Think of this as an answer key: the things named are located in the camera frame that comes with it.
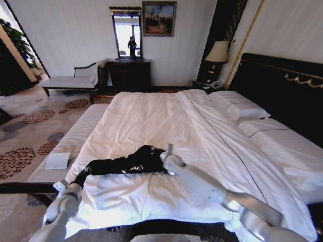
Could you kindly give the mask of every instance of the framed painting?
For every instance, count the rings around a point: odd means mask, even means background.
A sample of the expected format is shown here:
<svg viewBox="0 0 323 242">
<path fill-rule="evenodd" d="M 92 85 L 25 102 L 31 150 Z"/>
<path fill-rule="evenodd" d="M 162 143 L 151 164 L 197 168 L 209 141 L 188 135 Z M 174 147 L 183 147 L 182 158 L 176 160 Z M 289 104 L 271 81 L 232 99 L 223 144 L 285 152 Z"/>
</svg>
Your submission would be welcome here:
<svg viewBox="0 0 323 242">
<path fill-rule="evenodd" d="M 142 2 L 144 36 L 173 36 L 176 2 Z"/>
</svg>

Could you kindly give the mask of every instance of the bench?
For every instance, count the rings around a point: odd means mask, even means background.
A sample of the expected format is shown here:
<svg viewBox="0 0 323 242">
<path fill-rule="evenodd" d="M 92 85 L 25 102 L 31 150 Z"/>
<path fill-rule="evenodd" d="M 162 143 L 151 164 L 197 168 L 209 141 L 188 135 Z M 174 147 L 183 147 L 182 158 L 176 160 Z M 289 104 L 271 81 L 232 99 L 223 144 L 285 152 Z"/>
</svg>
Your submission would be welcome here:
<svg viewBox="0 0 323 242">
<path fill-rule="evenodd" d="M 52 150 L 51 153 L 71 153 L 66 169 L 45 170 L 44 160 L 26 183 L 0 184 L 0 194 L 30 194 L 44 205 L 49 206 L 52 200 L 46 194 L 57 193 L 52 187 L 53 184 L 65 179 L 83 144 L 102 118 L 107 106 L 108 104 L 91 105 Z"/>
<path fill-rule="evenodd" d="M 39 85 L 49 97 L 49 89 L 103 91 L 107 88 L 109 72 L 106 61 L 90 64 L 87 67 L 74 67 L 74 76 L 59 76 L 41 81 Z"/>
</svg>

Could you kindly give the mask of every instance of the white duvet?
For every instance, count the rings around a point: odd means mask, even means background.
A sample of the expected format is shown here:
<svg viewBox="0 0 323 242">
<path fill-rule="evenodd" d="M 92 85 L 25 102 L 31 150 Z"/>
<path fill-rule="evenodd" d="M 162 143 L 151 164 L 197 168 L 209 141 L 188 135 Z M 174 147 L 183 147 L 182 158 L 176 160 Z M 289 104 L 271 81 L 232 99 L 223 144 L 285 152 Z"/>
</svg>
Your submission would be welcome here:
<svg viewBox="0 0 323 242">
<path fill-rule="evenodd" d="M 66 179 L 73 181 L 94 159 L 115 159 L 142 145 L 163 148 L 166 143 L 174 144 L 174 153 L 184 162 L 208 172 L 228 189 L 248 192 L 268 203 L 284 215 L 284 227 L 315 241 L 308 209 L 290 181 L 200 90 L 118 94 Z M 238 214 L 190 193 L 176 176 L 89 176 L 82 199 L 79 212 L 67 224 L 67 237 L 85 228 L 176 219 L 224 222 L 240 241 L 258 241 L 241 225 Z"/>
</svg>

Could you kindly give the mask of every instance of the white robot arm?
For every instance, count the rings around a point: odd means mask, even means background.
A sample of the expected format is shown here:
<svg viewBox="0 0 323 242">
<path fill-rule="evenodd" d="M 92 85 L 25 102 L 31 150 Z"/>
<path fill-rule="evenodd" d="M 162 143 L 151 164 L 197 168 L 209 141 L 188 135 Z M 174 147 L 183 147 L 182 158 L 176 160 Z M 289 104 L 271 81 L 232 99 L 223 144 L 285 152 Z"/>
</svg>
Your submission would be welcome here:
<svg viewBox="0 0 323 242">
<path fill-rule="evenodd" d="M 78 211 L 81 190 L 79 184 L 70 184 L 47 208 L 42 228 L 34 233 L 29 242 L 64 241 L 66 224 Z"/>
<path fill-rule="evenodd" d="M 226 189 L 217 179 L 193 165 L 187 165 L 172 154 L 173 145 L 166 145 L 160 155 L 164 168 L 177 175 L 191 191 L 221 204 L 233 212 L 241 212 L 240 221 L 253 235 L 267 242 L 306 242 L 299 234 L 280 227 L 282 214 L 248 193 Z"/>
<path fill-rule="evenodd" d="M 167 144 L 160 154 L 164 168 L 170 175 L 177 175 L 192 192 L 213 200 L 224 208 L 240 212 L 240 221 L 257 238 L 267 242 L 306 242 L 297 233 L 280 227 L 282 214 L 248 193 L 226 189 L 217 179 L 193 165 L 187 165 L 180 156 L 172 154 L 173 145 Z M 29 240 L 30 242 L 64 241 L 66 223 L 75 216 L 81 201 L 81 190 L 86 177 L 93 174 L 91 167 L 84 169 L 67 189 L 49 206 L 45 223 Z"/>
</svg>

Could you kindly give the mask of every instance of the black headboard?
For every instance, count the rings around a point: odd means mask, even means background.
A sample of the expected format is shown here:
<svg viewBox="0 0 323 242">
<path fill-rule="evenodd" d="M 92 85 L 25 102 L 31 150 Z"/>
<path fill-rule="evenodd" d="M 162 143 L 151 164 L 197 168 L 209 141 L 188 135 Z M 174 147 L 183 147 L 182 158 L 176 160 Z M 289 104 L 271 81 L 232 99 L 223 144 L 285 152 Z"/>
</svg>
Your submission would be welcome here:
<svg viewBox="0 0 323 242">
<path fill-rule="evenodd" d="M 244 53 L 228 90 L 323 148 L 323 64 Z"/>
</svg>

